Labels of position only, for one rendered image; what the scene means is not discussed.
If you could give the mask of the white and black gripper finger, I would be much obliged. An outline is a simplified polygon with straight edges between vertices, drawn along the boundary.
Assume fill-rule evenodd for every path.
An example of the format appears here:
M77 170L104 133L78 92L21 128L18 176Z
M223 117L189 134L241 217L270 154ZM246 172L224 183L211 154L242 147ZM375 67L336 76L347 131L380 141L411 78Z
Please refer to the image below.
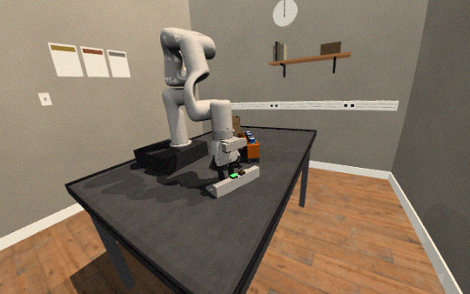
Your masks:
M229 163L229 167L228 167L228 175L229 176L234 174L234 168L235 168L235 165L236 165L238 160L239 160L239 155L238 155L238 158L237 158L236 161Z
M223 172L223 166L215 167L215 157L213 157L209 168L218 172L218 179L220 181L225 179L225 173Z

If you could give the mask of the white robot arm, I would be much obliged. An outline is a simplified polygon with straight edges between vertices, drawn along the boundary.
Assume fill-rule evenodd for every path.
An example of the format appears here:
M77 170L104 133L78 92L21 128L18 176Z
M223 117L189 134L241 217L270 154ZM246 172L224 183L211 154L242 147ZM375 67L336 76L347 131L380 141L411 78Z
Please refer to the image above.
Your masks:
M171 87L184 87L167 89L162 93L171 133L170 146L177 148L191 144L191 140L188 139L185 114L179 108L181 105L185 106L188 117L193 122L211 120L213 138L224 142L222 151L228 152L246 146L246 138L233 136L235 130L232 129L230 101L214 101L216 99L195 101L194 98L196 84L205 80L210 74L206 60L213 59L216 54L214 42L195 31L164 28L160 34L160 43L164 52L166 84ZM185 68L183 68L183 59Z

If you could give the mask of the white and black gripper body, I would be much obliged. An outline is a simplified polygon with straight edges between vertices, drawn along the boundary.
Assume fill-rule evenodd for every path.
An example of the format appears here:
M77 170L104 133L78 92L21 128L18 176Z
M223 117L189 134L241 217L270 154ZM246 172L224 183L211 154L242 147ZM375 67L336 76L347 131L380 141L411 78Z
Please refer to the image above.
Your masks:
M222 151L222 143L224 142L214 138L211 140L211 161L215 157L215 163L218 167L234 162L238 158L237 149L224 152Z

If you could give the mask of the open brown cardboard box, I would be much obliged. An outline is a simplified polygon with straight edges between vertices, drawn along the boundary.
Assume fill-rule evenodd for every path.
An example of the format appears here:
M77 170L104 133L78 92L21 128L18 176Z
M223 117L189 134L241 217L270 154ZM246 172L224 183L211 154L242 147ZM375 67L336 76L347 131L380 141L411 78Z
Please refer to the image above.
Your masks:
M235 132L233 132L233 135L238 135L238 133L241 132L240 117L232 116L232 129L235 130Z

